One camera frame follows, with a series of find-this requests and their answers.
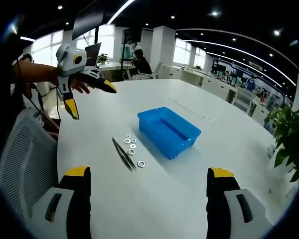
white table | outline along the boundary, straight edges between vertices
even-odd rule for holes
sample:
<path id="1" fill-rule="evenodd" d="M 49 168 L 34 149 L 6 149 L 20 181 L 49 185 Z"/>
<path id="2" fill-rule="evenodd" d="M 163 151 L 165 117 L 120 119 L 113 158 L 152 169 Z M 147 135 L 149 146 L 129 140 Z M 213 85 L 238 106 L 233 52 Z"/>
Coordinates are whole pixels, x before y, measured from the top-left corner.
<path id="1" fill-rule="evenodd" d="M 114 83 L 117 94 L 92 90 L 74 93 L 79 120 L 60 110 L 58 174 L 91 167 L 91 233 L 98 239 L 202 239 L 207 234 L 206 180 L 209 167 L 234 173 L 267 208 L 281 216 L 268 174 L 267 147 L 273 137 L 248 115 L 217 96 L 181 80 Z M 194 146 L 174 160 L 139 132 L 137 114 L 166 106 L 201 129 Z M 126 134 L 137 139 L 132 160 L 145 168 L 130 172 L 120 160 L 112 136 L 124 148 Z"/>
<path id="2" fill-rule="evenodd" d="M 133 67 L 132 63 L 123 64 L 123 69 L 131 69 Z M 119 62 L 107 62 L 104 65 L 100 65 L 100 68 L 102 71 L 114 71 L 114 70 L 120 70 L 121 64 Z"/>

white pillar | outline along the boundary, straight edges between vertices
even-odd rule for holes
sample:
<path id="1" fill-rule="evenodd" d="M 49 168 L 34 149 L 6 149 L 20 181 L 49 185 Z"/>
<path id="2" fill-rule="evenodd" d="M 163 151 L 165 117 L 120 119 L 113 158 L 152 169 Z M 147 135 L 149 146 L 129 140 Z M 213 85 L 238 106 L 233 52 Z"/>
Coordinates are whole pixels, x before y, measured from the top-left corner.
<path id="1" fill-rule="evenodd" d="M 190 50 L 189 66 L 193 67 L 195 62 L 196 47 L 192 46 Z"/>
<path id="2" fill-rule="evenodd" d="M 159 62 L 172 65 L 175 48 L 175 30 L 166 26 L 154 28 L 151 44 L 150 67 L 152 71 Z"/>

white shirt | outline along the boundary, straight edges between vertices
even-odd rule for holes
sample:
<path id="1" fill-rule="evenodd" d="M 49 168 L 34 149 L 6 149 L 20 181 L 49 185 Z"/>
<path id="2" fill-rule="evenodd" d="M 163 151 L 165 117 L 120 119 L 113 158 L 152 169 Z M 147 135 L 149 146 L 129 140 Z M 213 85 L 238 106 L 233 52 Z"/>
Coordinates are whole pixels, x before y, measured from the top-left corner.
<path id="1" fill-rule="evenodd" d="M 32 102 L 36 105 L 36 107 L 42 111 L 40 103 L 39 103 L 39 98 L 38 98 L 38 92 L 35 89 L 31 89 L 31 93 L 32 93 Z M 38 123 L 41 125 L 41 127 L 44 126 L 44 121 L 42 119 L 42 114 L 40 113 L 40 111 L 38 111 L 36 109 L 36 107 L 33 106 L 33 104 L 31 103 L 31 101 L 23 96 L 23 102 L 25 107 L 28 109 L 29 113 L 33 116 L 33 118 L 35 118 L 35 120 L 38 121 Z"/>

black shirt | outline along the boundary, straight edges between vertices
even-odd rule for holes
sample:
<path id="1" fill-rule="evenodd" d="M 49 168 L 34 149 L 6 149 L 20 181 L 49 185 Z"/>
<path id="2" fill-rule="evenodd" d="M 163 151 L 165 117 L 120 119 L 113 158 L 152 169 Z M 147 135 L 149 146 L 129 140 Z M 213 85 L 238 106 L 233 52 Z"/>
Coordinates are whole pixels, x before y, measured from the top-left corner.
<path id="1" fill-rule="evenodd" d="M 145 57 L 141 57 L 134 60 L 135 67 L 139 70 L 140 73 L 144 74 L 151 74 L 151 68 L 148 63 L 148 61 L 145 59 Z"/>

monitor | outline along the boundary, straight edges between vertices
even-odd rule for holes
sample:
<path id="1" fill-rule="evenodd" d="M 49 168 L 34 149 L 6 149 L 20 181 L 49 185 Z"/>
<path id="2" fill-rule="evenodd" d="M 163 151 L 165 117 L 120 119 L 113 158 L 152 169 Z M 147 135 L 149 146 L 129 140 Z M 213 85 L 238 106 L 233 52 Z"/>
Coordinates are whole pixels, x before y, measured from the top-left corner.
<path id="1" fill-rule="evenodd" d="M 85 66 L 95 66 L 98 62 L 98 56 L 101 48 L 101 42 L 85 47 L 86 51 L 86 64 Z"/>
<path id="2" fill-rule="evenodd" d="M 103 24 L 104 11 L 100 3 L 96 0 L 76 15 L 72 40 Z"/>
<path id="3" fill-rule="evenodd" d="M 141 28 L 129 28 L 123 31 L 122 44 L 131 44 L 141 41 L 142 29 Z"/>

